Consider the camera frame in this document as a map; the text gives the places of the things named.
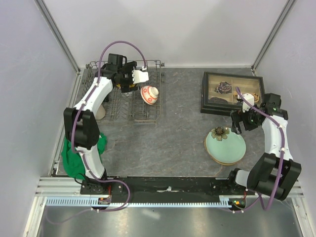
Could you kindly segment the green flower plate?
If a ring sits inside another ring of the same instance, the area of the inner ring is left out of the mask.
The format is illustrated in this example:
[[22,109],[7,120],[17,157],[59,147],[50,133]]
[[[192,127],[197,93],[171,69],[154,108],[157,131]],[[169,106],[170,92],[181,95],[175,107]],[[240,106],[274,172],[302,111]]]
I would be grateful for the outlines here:
[[245,140],[241,135],[231,131],[231,128],[219,126],[212,129],[204,139],[204,146],[206,147],[245,147]]

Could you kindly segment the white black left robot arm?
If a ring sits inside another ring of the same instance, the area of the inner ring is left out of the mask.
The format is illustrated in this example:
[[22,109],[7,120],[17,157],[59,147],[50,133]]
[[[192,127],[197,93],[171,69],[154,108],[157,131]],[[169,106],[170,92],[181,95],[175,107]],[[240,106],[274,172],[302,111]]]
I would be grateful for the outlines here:
[[72,151],[81,158],[84,175],[93,179],[91,188],[97,194],[108,190],[106,169],[97,148],[100,138],[97,111],[117,84],[124,93],[135,85],[133,73],[136,67],[137,62],[128,62],[126,56],[109,54],[107,63],[99,65],[82,99],[63,113],[66,139],[71,142]]

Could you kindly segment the yellow patterned plate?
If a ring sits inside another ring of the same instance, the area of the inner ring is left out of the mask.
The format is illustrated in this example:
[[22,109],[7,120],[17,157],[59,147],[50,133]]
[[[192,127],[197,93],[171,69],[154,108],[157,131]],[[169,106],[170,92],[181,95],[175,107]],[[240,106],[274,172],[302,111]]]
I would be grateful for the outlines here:
[[136,84],[130,84],[130,85],[120,85],[119,83],[118,84],[116,84],[116,87],[118,88],[118,89],[123,89],[123,90],[137,90],[138,89],[138,86],[136,85]]

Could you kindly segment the beige cup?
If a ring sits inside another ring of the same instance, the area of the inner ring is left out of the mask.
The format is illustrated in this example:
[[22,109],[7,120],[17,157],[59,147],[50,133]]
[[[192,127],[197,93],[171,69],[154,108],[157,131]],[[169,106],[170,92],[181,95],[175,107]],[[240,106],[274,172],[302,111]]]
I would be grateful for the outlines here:
[[101,104],[96,112],[95,118],[96,120],[101,120],[105,117],[105,115],[106,115],[106,110]]

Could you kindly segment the cream bird plate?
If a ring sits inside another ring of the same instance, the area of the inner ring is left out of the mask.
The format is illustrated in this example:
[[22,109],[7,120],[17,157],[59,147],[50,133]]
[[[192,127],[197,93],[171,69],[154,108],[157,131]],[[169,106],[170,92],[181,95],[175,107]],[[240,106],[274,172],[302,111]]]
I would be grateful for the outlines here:
[[206,147],[208,154],[217,162],[223,165],[233,165],[239,162],[245,154],[245,147]]

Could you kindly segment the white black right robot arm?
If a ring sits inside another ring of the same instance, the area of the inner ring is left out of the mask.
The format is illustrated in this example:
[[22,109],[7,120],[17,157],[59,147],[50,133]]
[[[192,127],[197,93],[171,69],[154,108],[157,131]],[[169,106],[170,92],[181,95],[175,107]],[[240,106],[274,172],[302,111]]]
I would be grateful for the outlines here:
[[288,113],[281,108],[281,96],[267,93],[260,106],[250,93],[237,92],[242,109],[231,112],[232,132],[241,134],[262,127],[265,136],[264,153],[250,171],[239,168],[231,171],[227,191],[238,194],[248,188],[271,198],[284,200],[301,173],[301,165],[293,160],[287,141]]

